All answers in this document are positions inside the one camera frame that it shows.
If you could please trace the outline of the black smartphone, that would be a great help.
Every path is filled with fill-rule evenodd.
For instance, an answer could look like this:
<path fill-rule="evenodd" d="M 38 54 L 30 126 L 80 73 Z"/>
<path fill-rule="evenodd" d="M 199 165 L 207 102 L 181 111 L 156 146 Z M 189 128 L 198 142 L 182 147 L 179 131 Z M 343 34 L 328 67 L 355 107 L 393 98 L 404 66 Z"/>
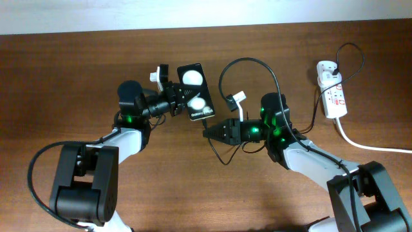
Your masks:
<path fill-rule="evenodd" d="M 180 66 L 177 68 L 177 74 L 190 120 L 198 121 L 215 116 L 214 105 L 201 64 Z"/>

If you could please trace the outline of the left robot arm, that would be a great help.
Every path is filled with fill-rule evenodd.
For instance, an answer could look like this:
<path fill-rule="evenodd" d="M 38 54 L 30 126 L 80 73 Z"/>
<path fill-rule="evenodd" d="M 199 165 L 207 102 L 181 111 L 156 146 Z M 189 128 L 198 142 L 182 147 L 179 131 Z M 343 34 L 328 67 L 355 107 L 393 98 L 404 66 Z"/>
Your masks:
<path fill-rule="evenodd" d="M 120 110 L 113 130 L 94 141 L 61 141 L 57 171 L 45 210 L 57 220 L 84 231 L 132 231 L 116 211 L 118 167 L 147 145 L 150 120 L 176 115 L 207 87 L 204 84 L 163 82 L 160 92 L 146 95 L 136 81 L 117 90 Z"/>

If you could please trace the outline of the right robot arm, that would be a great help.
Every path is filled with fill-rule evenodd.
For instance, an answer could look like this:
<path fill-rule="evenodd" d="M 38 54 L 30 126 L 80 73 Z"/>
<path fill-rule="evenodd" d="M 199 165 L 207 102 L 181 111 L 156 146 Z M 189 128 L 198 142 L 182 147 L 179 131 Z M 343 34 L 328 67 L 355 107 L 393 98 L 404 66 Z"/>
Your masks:
<path fill-rule="evenodd" d="M 292 128 L 282 94 L 264 95 L 260 116 L 225 119 L 205 128 L 203 136 L 233 146 L 262 141 L 273 162 L 325 189 L 333 216 L 306 225 L 305 231 L 411 231 L 411 216 L 382 164 L 357 164 L 318 148 Z"/>

